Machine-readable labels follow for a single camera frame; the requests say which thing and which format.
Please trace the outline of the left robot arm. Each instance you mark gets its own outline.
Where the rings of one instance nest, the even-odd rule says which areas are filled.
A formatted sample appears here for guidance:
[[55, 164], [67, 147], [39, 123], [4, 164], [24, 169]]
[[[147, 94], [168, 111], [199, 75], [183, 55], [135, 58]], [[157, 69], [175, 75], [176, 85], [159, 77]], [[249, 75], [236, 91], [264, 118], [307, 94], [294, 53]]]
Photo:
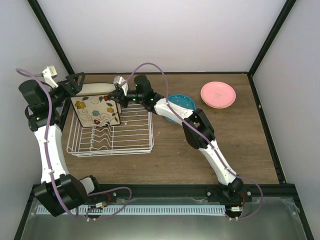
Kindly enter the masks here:
[[37, 139], [41, 156], [41, 184], [34, 188], [34, 195], [52, 216], [67, 213], [75, 218], [78, 214], [71, 210], [78, 209], [88, 199], [97, 202], [102, 189], [92, 175], [78, 180], [69, 173], [62, 148], [65, 117], [60, 116], [57, 108], [82, 90], [86, 75], [80, 72], [54, 82], [50, 76], [40, 81], [26, 70], [18, 68], [16, 71], [30, 78], [18, 89], [28, 103], [24, 114]]

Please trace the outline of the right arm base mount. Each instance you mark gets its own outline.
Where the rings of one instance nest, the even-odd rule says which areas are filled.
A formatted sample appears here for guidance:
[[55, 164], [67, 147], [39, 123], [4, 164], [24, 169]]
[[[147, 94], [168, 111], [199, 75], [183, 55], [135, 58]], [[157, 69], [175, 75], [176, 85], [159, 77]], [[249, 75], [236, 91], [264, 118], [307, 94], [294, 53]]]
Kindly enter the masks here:
[[239, 204], [243, 200], [245, 203], [252, 202], [252, 197], [247, 195], [248, 189], [241, 188], [235, 192], [224, 185], [214, 184], [205, 188], [205, 193], [209, 202], [219, 202], [220, 204]]

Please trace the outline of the orange round plate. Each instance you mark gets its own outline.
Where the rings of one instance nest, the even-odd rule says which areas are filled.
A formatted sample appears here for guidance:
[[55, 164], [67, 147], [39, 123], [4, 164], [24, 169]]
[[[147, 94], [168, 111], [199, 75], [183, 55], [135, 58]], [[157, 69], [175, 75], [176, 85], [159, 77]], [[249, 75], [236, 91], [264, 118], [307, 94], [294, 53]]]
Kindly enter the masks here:
[[219, 104], [213, 104], [213, 103], [209, 103], [208, 101], [206, 101], [204, 98], [202, 98], [202, 101], [208, 105], [211, 108], [215, 108], [215, 109], [225, 109], [230, 107], [234, 102], [235, 102], [236, 98], [228, 98], [227, 99], [227, 103], [223, 104], [223, 105], [219, 105]]

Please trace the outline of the teal dotted plate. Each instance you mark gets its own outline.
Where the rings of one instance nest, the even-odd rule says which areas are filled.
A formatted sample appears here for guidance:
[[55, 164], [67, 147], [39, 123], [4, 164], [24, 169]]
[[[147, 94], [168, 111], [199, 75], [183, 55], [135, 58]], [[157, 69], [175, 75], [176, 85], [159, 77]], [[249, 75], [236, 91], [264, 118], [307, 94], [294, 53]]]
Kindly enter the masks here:
[[178, 114], [181, 112], [181, 108], [195, 111], [195, 102], [187, 95], [184, 94], [172, 94], [166, 98], [169, 101], [169, 105]]

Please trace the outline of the pink round plate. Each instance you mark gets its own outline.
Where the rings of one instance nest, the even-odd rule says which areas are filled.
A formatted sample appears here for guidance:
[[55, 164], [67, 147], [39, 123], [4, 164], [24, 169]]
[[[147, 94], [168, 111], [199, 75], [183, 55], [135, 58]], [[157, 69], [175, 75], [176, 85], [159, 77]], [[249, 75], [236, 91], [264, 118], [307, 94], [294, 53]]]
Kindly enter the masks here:
[[228, 99], [236, 99], [236, 96], [230, 85], [220, 81], [208, 82], [200, 90], [200, 97], [212, 104], [224, 105]]

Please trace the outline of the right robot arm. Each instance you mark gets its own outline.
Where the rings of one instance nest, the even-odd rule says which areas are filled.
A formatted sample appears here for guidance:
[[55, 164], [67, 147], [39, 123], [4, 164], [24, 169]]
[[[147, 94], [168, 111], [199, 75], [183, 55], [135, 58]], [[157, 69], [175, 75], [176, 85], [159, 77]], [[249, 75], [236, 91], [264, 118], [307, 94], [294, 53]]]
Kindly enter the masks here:
[[146, 75], [134, 78], [135, 89], [130, 89], [128, 82], [121, 76], [115, 77], [113, 84], [115, 90], [110, 93], [109, 98], [121, 107], [126, 108], [129, 102], [134, 102], [142, 105], [148, 112], [181, 125], [187, 143], [199, 150], [214, 170], [223, 198], [232, 202], [240, 196], [244, 183], [223, 156], [215, 131], [202, 109], [191, 110], [170, 102], [153, 90]]

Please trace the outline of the square floral plate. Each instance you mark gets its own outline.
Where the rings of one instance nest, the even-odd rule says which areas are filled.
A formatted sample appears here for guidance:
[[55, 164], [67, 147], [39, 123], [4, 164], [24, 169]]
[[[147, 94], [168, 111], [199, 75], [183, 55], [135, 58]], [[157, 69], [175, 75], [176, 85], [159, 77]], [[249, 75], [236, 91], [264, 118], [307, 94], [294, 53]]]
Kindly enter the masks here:
[[83, 128], [121, 124], [121, 108], [107, 95], [76, 96], [71, 98], [71, 103]]

